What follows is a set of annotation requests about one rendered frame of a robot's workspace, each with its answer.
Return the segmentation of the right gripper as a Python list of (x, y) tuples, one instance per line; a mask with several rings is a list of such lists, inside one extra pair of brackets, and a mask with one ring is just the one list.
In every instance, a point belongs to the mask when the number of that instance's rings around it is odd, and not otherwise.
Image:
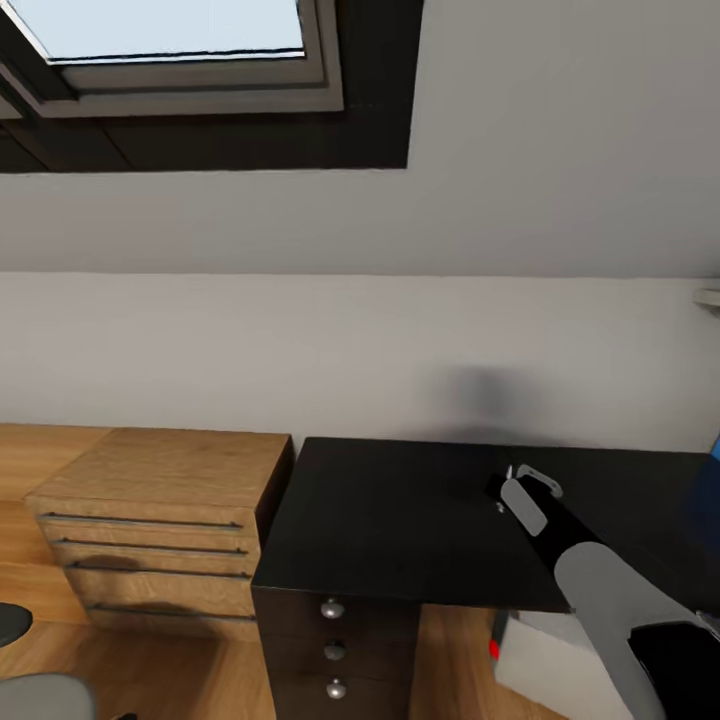
[(508, 508), (506, 504), (500, 498), (500, 489), (506, 482), (507, 477), (501, 477), (498, 473), (493, 473), (487, 486), (485, 487), (485, 494), (490, 495), (493, 499), (496, 499), (502, 509)]

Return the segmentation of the swivel chair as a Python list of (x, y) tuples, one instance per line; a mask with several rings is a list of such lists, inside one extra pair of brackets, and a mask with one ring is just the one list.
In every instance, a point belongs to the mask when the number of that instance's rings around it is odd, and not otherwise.
[[(23, 637), (33, 621), (27, 608), (0, 603), (0, 647)], [(0, 680), (0, 720), (98, 720), (98, 714), (93, 688), (77, 675), (27, 673)]]

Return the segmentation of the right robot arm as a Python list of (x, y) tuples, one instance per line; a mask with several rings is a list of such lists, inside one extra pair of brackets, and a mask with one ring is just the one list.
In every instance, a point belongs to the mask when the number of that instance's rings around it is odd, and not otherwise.
[(720, 634), (650, 584), (522, 464), (484, 490), (516, 516), (635, 720), (720, 720)]

